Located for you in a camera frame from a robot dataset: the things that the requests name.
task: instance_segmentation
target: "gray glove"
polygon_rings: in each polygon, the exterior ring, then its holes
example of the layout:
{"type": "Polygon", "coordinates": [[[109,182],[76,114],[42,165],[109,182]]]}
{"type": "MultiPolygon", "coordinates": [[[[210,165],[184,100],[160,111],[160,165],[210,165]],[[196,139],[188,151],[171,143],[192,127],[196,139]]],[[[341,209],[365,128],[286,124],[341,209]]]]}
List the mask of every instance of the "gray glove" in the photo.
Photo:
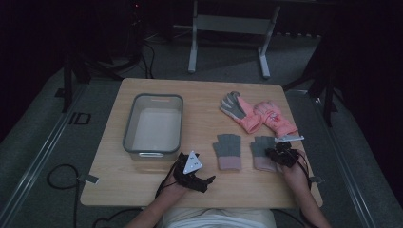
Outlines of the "gray glove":
{"type": "Polygon", "coordinates": [[[220,170],[240,170],[240,136],[234,134],[218,135],[219,142],[213,143],[213,148],[219,162],[220,170]]]}

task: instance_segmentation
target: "glove with pink cuff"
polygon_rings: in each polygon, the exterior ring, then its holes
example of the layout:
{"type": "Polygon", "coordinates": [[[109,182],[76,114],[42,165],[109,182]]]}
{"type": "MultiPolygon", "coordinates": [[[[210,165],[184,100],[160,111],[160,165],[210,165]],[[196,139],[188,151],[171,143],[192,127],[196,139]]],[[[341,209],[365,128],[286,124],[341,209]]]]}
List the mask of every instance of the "glove with pink cuff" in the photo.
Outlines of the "glove with pink cuff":
{"type": "Polygon", "coordinates": [[[281,110],[273,102],[256,104],[254,112],[261,116],[263,123],[270,127],[278,138],[297,131],[297,128],[281,115],[281,110]]]}
{"type": "Polygon", "coordinates": [[[255,114],[254,108],[245,102],[236,91],[228,93],[221,101],[220,110],[230,116],[249,134],[259,130],[261,116],[255,114]]]}

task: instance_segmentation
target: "white triangular tracker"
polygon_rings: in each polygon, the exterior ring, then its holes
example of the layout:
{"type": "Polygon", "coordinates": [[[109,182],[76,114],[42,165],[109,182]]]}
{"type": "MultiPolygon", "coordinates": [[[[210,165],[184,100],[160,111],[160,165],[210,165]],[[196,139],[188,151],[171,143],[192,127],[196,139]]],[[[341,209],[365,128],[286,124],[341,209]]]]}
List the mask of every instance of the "white triangular tracker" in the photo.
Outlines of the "white triangular tracker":
{"type": "Polygon", "coordinates": [[[199,161],[194,151],[191,151],[184,166],[183,173],[188,174],[202,168],[202,163],[199,161]]]}
{"type": "Polygon", "coordinates": [[[303,136],[290,136],[290,135],[285,135],[280,138],[275,138],[275,142],[290,142],[290,141],[301,141],[304,140],[303,136]]]}

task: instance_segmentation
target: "black wrist device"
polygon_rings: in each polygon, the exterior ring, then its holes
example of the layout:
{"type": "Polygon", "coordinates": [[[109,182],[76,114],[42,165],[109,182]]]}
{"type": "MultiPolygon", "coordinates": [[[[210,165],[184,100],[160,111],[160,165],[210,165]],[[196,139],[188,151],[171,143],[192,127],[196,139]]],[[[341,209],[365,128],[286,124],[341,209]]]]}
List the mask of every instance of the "black wrist device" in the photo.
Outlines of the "black wrist device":
{"type": "Polygon", "coordinates": [[[266,155],[275,163],[291,168],[298,160],[299,153],[291,148],[290,142],[279,142],[275,148],[267,148],[266,155]]]}
{"type": "Polygon", "coordinates": [[[179,155],[176,162],[176,167],[174,169],[174,177],[177,183],[182,185],[183,187],[204,193],[207,190],[207,185],[212,183],[216,176],[213,176],[207,180],[203,180],[196,177],[197,170],[188,174],[184,174],[183,170],[186,166],[188,157],[188,155],[184,155],[183,153],[179,155]]]}

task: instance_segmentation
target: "person's hand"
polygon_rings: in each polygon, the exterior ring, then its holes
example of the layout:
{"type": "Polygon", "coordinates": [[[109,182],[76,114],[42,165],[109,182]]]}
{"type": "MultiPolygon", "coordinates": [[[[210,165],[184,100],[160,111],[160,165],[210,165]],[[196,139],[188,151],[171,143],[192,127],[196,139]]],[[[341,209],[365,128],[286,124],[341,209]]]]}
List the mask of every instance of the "person's hand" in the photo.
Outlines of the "person's hand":
{"type": "Polygon", "coordinates": [[[163,190],[161,191],[161,195],[168,195],[171,198],[178,200],[184,196],[189,189],[178,184],[173,173],[174,172],[171,172],[169,177],[166,179],[166,182],[163,185],[163,190]]]}
{"type": "MultiPolygon", "coordinates": [[[[307,165],[303,159],[305,158],[305,152],[299,150],[298,153],[298,161],[302,164],[302,167],[306,169],[307,165]]],[[[281,169],[285,181],[295,195],[305,194],[307,191],[310,192],[305,173],[297,163],[295,163],[291,168],[283,165],[281,169]]]]}

